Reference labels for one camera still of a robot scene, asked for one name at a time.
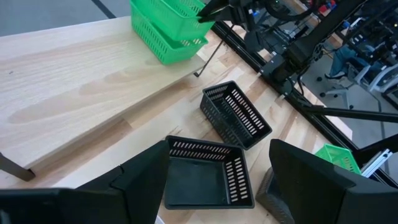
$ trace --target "green plastic basket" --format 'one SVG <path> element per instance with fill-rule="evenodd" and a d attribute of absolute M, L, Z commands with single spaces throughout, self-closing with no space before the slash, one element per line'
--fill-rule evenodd
<path fill-rule="evenodd" d="M 325 144 L 315 155 L 336 166 L 361 175 L 361 170 L 348 149 Z"/>
<path fill-rule="evenodd" d="M 136 7 L 172 40 L 202 38 L 214 22 L 199 23 L 200 0 L 135 0 Z"/>
<path fill-rule="evenodd" d="M 193 40 L 171 40 L 144 17 L 132 1 L 130 3 L 133 29 L 163 64 L 190 59 L 208 43 L 204 37 Z"/>

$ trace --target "basket bottom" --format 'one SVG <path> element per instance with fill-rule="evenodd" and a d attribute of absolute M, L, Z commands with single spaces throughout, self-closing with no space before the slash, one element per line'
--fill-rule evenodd
<path fill-rule="evenodd" d="M 227 205 L 223 163 L 171 157 L 165 203 L 179 209 Z"/>

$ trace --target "table leg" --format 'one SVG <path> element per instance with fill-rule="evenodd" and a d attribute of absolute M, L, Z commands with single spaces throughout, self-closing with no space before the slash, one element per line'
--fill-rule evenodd
<path fill-rule="evenodd" d="M 35 174 L 29 169 L 25 169 L 20 165 L 12 162 L 0 153 L 0 170 L 12 174 L 24 181 L 30 181 L 35 177 Z"/>

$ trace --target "wooden table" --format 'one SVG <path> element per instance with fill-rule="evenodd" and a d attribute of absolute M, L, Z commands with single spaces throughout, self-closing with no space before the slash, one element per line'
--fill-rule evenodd
<path fill-rule="evenodd" d="M 207 60 L 220 42 L 214 33 L 206 38 L 209 44 L 198 55 Z M 270 58 L 267 52 L 262 54 Z M 259 75 L 227 45 L 222 45 L 208 68 L 197 78 L 190 75 L 161 94 L 125 113 L 113 124 L 91 133 L 62 152 L 33 167 L 37 177 L 30 182 L 0 173 L 2 188 L 78 187 L 122 164 L 147 149 L 166 135 L 218 141 L 221 139 L 199 109 L 202 89 L 234 80 L 270 124 L 273 132 L 245 152 L 251 186 L 256 193 L 267 169 L 270 168 L 270 140 L 282 139 L 308 152 L 314 152 L 328 142 L 283 97 L 265 84 Z M 320 101 L 305 90 L 314 104 Z M 333 121 L 347 136 L 351 130 L 339 119 Z M 277 223 L 258 203 L 249 210 L 166 210 L 159 215 L 168 224 L 178 223 Z"/>
<path fill-rule="evenodd" d="M 31 168 L 203 65 L 162 65 L 129 17 L 0 37 L 0 152 Z"/>
<path fill-rule="evenodd" d="M 283 4 L 285 4 L 290 10 L 296 12 L 297 14 L 301 14 L 305 11 L 308 10 L 308 7 L 305 6 L 303 3 L 301 3 L 299 0 L 282 0 Z M 322 13 L 324 16 L 327 16 L 329 14 L 330 10 L 327 10 L 326 12 Z M 308 21 L 306 22 L 308 26 L 314 28 L 316 27 L 320 22 L 320 19 L 312 14 Z M 343 40 L 337 36 L 337 34 L 333 33 L 327 41 L 334 46 L 334 48 L 338 49 L 341 47 L 343 44 Z"/>

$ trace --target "basket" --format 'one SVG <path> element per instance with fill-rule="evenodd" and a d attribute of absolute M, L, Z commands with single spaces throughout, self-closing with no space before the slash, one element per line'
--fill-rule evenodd
<path fill-rule="evenodd" d="M 198 12 L 205 7 L 200 0 L 135 0 L 160 30 L 172 40 L 200 39 L 214 22 L 199 23 Z"/>
<path fill-rule="evenodd" d="M 204 89 L 200 109 L 225 143 L 245 150 L 272 132 L 234 81 Z"/>
<path fill-rule="evenodd" d="M 204 37 L 193 40 L 171 40 L 144 17 L 132 1 L 130 3 L 133 29 L 163 64 L 189 59 L 208 43 Z"/>
<path fill-rule="evenodd" d="M 348 149 L 325 144 L 315 155 L 336 166 L 361 175 L 361 170 Z"/>
<path fill-rule="evenodd" d="M 241 148 L 176 136 L 166 140 L 170 146 L 167 209 L 254 208 Z"/>

